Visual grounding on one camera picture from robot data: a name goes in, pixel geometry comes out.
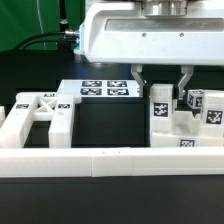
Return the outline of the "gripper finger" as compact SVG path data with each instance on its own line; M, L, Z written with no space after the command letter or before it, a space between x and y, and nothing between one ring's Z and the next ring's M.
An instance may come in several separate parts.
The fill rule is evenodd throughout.
M194 73L194 66L193 65L182 65L181 66L181 78L178 83L174 87L174 107L177 107L178 102L184 98L185 95L185 86L191 79Z
M147 94L147 82L143 77L143 66L141 64L132 64L131 74L139 86L139 95L145 97Z

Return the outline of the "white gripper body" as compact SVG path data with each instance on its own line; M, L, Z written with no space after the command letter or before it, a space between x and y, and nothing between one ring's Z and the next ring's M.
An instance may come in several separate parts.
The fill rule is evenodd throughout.
M100 63L224 65L224 1L95 3L80 51Z

